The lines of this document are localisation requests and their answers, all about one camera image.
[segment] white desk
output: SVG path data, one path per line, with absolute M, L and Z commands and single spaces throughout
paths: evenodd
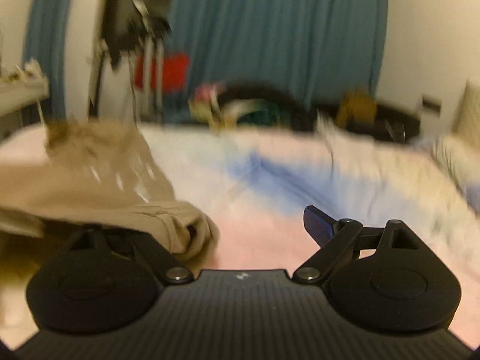
M 21 111 L 27 105 L 37 103 L 40 121 L 44 123 L 40 102 L 50 96 L 49 80 L 36 79 L 25 84 L 22 81 L 4 84 L 0 83 L 0 117 Z

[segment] bed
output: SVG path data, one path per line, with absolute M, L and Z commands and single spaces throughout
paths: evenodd
M 480 221 L 425 151 L 333 127 L 317 135 L 147 124 L 139 130 L 177 199 L 203 210 L 220 229 L 205 268 L 285 268 L 292 274 L 318 250 L 303 228 L 310 204 L 365 226 L 402 219 L 461 283 L 450 330 L 468 346 L 480 345 Z M 0 162 L 44 163 L 44 140 L 42 126 L 26 127 L 0 146 Z M 2 257 L 9 253 L 5 244 L 0 239 Z M 1 280 L 0 338 L 12 348 L 36 331 L 24 296 L 33 270 Z

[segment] beige cushion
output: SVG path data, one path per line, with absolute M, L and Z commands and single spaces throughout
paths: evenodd
M 465 142 L 480 149 L 480 86 L 470 81 L 466 84 L 455 132 Z

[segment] curtain fold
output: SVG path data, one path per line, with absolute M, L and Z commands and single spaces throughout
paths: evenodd
M 172 0 L 167 49 L 190 55 L 185 90 L 165 107 L 186 107 L 215 80 L 263 80 L 306 107 L 378 83 L 387 0 Z
M 32 0 L 23 61 L 38 60 L 50 80 L 51 117 L 65 118 L 64 49 L 70 0 Z

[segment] red object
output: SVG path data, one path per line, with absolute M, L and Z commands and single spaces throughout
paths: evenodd
M 137 66 L 135 68 L 135 87 L 143 89 L 143 53 L 138 56 Z M 163 61 L 162 91 L 173 92 L 180 91 L 185 85 L 187 68 L 189 64 L 188 55 L 177 54 Z M 150 88 L 154 91 L 157 88 L 157 62 L 152 61 L 152 70 L 150 75 Z

